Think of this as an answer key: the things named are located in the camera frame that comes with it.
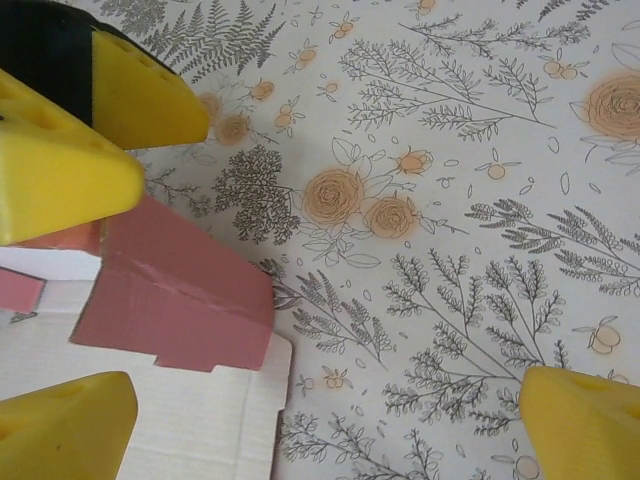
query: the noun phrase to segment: patterned fabric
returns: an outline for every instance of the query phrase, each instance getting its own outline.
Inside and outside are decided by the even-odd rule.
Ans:
[[[134,154],[273,277],[275,478],[542,478],[526,368],[640,383],[640,4],[334,2],[67,3],[210,113]]]

